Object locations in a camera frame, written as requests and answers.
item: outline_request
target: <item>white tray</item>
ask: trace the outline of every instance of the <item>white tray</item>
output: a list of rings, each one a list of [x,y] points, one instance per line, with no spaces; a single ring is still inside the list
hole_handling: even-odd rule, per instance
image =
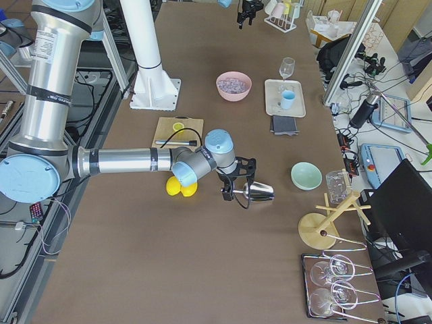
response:
[[[294,91],[296,98],[289,109],[282,109],[280,104],[279,86],[284,85],[286,90]],[[304,98],[302,85],[299,81],[283,81],[283,80],[265,80],[265,112],[267,115],[288,116],[288,117],[304,117],[306,108],[304,107]]]

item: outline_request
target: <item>black screen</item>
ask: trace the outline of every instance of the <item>black screen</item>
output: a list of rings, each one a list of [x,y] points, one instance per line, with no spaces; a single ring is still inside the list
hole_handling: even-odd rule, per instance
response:
[[[405,159],[370,198],[372,212],[402,256],[426,250],[432,255],[432,188]],[[413,267],[432,296],[432,263]]]

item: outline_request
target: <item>blue cable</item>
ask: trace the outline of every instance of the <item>blue cable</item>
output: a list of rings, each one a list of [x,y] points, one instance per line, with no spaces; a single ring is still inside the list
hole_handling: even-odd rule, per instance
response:
[[[394,295],[394,308],[395,308],[396,317],[398,318],[398,323],[399,324],[401,324],[400,323],[399,311],[398,311],[398,294],[399,294],[399,288],[404,283],[404,281],[407,280],[411,275],[413,275],[413,273],[409,273],[408,275],[406,275],[405,277],[403,277],[401,281],[399,281],[398,287],[396,288],[396,293]]]

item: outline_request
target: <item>green handle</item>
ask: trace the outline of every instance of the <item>green handle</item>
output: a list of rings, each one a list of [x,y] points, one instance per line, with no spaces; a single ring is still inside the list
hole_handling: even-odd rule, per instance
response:
[[[432,144],[427,144],[426,148],[429,150],[429,154],[427,155],[427,158],[421,163],[421,165],[426,165],[426,163],[432,159]]]

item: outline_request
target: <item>pink bowl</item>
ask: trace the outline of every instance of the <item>pink bowl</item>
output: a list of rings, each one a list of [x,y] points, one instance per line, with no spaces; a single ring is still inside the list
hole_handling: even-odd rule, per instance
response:
[[[229,78],[235,78],[235,79],[239,79],[240,81],[243,81],[246,84],[247,90],[242,92],[242,93],[226,93],[226,92],[222,91],[217,84],[219,83],[219,81],[226,80]],[[244,74],[242,72],[234,72],[234,71],[225,72],[225,73],[222,73],[220,76],[217,77],[216,87],[217,87],[217,91],[219,91],[219,94],[221,95],[221,97],[224,98],[225,100],[240,101],[248,95],[250,88],[252,88],[252,80],[246,74]]]

